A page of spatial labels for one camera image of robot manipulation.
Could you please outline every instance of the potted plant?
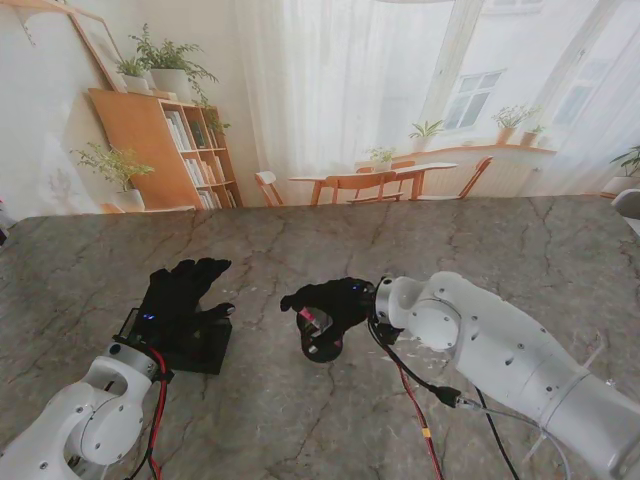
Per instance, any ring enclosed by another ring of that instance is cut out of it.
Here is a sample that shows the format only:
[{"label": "potted plant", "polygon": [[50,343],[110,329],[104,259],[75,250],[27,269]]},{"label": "potted plant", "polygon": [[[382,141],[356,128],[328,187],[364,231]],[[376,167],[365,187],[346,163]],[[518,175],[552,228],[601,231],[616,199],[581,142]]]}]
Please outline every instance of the potted plant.
[{"label": "potted plant", "polygon": [[143,62],[139,58],[131,57],[129,60],[121,60],[118,63],[118,73],[122,74],[127,91],[132,93],[143,93],[150,95],[149,85],[142,78],[146,71]]},{"label": "potted plant", "polygon": [[367,150],[369,153],[369,159],[373,163],[374,172],[388,172],[391,170],[391,161],[393,160],[394,149],[387,149],[382,147],[371,148]]},{"label": "potted plant", "polygon": [[527,118],[534,115],[539,108],[527,108],[526,105],[516,105],[515,107],[504,107],[496,113],[493,118],[498,122],[500,133],[496,140],[496,145],[506,145],[506,143],[516,131],[516,127]]},{"label": "potted plant", "polygon": [[530,132],[524,132],[522,134],[522,140],[520,140],[520,145],[522,145],[523,147],[530,147],[531,145],[533,145],[533,142],[536,141],[538,135],[540,135],[542,132],[544,132],[544,127],[542,125],[538,125]]},{"label": "potted plant", "polygon": [[424,125],[420,125],[419,123],[412,123],[412,125],[417,130],[417,132],[411,132],[409,134],[409,138],[413,139],[414,152],[424,152],[429,146],[429,143],[431,143],[431,139],[442,131],[440,128],[442,120],[438,120],[432,125],[429,125],[429,122],[424,122]]},{"label": "potted plant", "polygon": [[602,195],[615,198],[620,192],[635,187],[640,182],[640,177],[633,174],[640,169],[640,145],[631,147],[629,151],[611,160],[611,163],[622,162],[624,176],[613,177],[602,189]]},{"label": "potted plant", "polygon": [[165,39],[160,48],[151,43],[149,35],[149,25],[142,27],[142,36],[130,35],[130,38],[138,42],[137,52],[140,54],[140,61],[151,71],[156,88],[159,90],[173,92],[178,96],[178,100],[184,103],[193,101],[191,88],[201,96],[204,102],[202,87],[199,79],[208,78],[217,82],[218,79],[209,73],[204,67],[187,60],[185,55],[203,50],[195,43],[185,43],[176,45]]},{"label": "potted plant", "polygon": [[148,175],[153,172],[153,167],[142,165],[136,160],[136,152],[125,150],[121,152],[115,148],[107,151],[97,143],[87,144],[93,152],[85,150],[71,150],[80,155],[78,164],[93,168],[94,173],[104,175],[110,182],[115,182],[122,187],[121,192],[113,194],[113,202],[125,212],[144,212],[144,202],[140,192],[130,188],[131,177],[134,175]]}]

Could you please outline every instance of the wooden bookshelf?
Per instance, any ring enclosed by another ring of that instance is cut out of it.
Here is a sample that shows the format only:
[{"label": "wooden bookshelf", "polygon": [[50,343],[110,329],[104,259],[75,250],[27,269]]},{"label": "wooden bookshelf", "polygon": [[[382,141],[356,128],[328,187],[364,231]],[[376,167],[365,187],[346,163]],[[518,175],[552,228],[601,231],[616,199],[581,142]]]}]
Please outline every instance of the wooden bookshelf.
[{"label": "wooden bookshelf", "polygon": [[[89,94],[111,145],[119,150],[135,150],[141,163],[155,169],[149,175],[132,179],[147,209],[195,206],[198,210],[205,210],[199,191],[207,191],[212,197],[217,194],[222,208],[233,207],[229,193],[237,207],[243,206],[225,136],[206,128],[203,107],[95,88],[90,88]],[[184,150],[178,149],[174,141],[166,112],[177,112],[182,120],[189,143]],[[218,116],[215,107],[211,107],[211,113]],[[199,140],[203,144],[194,137],[191,129],[194,124],[200,127],[203,136]],[[205,165],[211,167],[215,183],[194,183],[187,170],[187,160],[195,162],[205,179]]]}]

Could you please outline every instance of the red object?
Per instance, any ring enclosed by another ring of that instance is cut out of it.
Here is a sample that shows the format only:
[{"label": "red object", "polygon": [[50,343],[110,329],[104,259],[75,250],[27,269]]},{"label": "red object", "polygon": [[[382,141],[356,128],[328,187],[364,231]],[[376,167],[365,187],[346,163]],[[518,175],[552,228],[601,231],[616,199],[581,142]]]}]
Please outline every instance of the red object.
[{"label": "red object", "polygon": [[[424,429],[429,430],[429,425],[427,424],[427,419],[425,418],[424,414],[422,413],[422,410],[420,409],[420,405],[418,404],[418,401],[416,400],[416,397],[413,394],[413,391],[411,390],[411,386],[409,385],[409,381],[407,380],[407,376],[402,371],[402,368],[400,367],[400,365],[396,364],[396,366],[398,367],[398,370],[400,371],[400,378],[402,379],[402,385],[404,386],[404,389],[406,390],[407,395],[409,395],[409,398],[413,402],[413,406],[416,409],[416,415],[418,416],[418,422],[420,422],[420,426],[423,428],[423,432],[424,432]],[[424,439],[427,442],[427,448],[429,449],[429,455],[431,456],[431,463],[433,463],[433,469],[436,472],[436,478],[438,480],[444,480],[444,476],[442,475],[442,470],[440,469],[440,463],[438,462],[438,457],[436,457],[436,449],[435,449],[435,446],[433,445],[433,439],[431,438],[431,433],[429,433],[429,436],[425,435]]]}]

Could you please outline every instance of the window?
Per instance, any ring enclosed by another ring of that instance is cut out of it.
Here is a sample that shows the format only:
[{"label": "window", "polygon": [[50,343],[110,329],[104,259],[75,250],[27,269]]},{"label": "window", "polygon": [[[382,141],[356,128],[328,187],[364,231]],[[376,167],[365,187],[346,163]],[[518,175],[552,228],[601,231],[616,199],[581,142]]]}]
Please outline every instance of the window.
[{"label": "window", "polygon": [[554,125],[570,126],[607,73],[608,62],[590,60],[582,67],[553,119]]},{"label": "window", "polygon": [[444,121],[444,128],[453,130],[473,125],[501,74],[502,72],[490,72],[461,77],[458,91]]}]

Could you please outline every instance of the black cable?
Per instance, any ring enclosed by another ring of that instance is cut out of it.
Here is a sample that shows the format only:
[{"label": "black cable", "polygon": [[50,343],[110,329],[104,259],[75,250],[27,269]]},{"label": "black cable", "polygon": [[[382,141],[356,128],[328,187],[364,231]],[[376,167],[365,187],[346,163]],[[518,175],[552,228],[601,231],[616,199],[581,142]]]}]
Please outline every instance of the black cable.
[{"label": "black cable", "polygon": [[[476,392],[478,392],[478,397],[480,398],[480,403],[482,404],[482,407],[487,408],[487,404],[484,401],[484,395],[482,394],[482,392],[478,387],[475,387],[475,388],[476,388]],[[496,426],[493,423],[493,418],[491,418],[491,415],[489,415],[488,413],[486,415],[487,415],[487,421],[489,422],[489,426],[491,427],[491,431],[493,432],[493,437],[496,439],[496,443],[498,444],[498,448],[500,449],[500,453],[502,454],[502,458],[504,458],[504,461],[507,464],[507,467],[509,467],[509,470],[511,470],[511,475],[513,476],[513,479],[520,480],[520,477],[518,477],[518,474],[516,473],[516,469],[513,468],[511,459],[509,459],[509,455],[507,454],[506,450],[504,449],[504,446],[502,445],[502,440],[500,440],[500,435],[498,434],[498,430],[496,429]]]},{"label": "black cable", "polygon": [[[147,442],[147,449],[145,450],[144,456],[142,457],[142,460],[140,461],[136,469],[133,471],[133,473],[130,476],[126,477],[125,480],[133,480],[134,478],[136,478],[136,476],[138,475],[138,473],[140,473],[140,470],[142,470],[142,467],[147,461],[149,462],[149,466],[151,467],[150,459],[151,459],[151,454],[153,453],[153,448],[151,447],[151,439],[153,438],[153,431],[155,429],[155,425],[158,420],[159,411],[160,411],[160,395],[158,395],[158,403],[156,404],[155,411],[153,412],[153,420],[151,420],[151,428],[149,429],[149,440]],[[153,473],[153,476],[155,478],[156,473],[153,467],[151,467],[151,472]]]},{"label": "black cable", "polygon": [[398,357],[396,352],[394,352],[393,349],[389,345],[385,345],[383,343],[382,339],[378,335],[378,332],[373,327],[371,322],[367,322],[367,327],[369,328],[369,333],[374,338],[374,340],[376,341],[378,346],[380,346],[380,348],[382,348],[385,352],[387,352],[387,355],[389,355],[391,357],[391,359],[396,363],[396,365],[399,365],[400,368],[402,368],[402,370],[404,370],[404,372],[407,375],[409,375],[409,377],[411,377],[418,385],[420,385],[421,387],[426,388],[428,391],[433,393],[436,397],[438,397],[438,400],[440,400],[442,403],[444,403],[448,407],[456,408],[456,402],[458,400],[458,397],[462,393],[462,392],[460,392],[460,390],[457,390],[457,389],[452,388],[452,387],[447,387],[447,386],[438,387],[438,386],[431,385],[430,383],[425,382],[422,378],[420,378],[418,375],[416,375],[400,359],[400,357]]}]

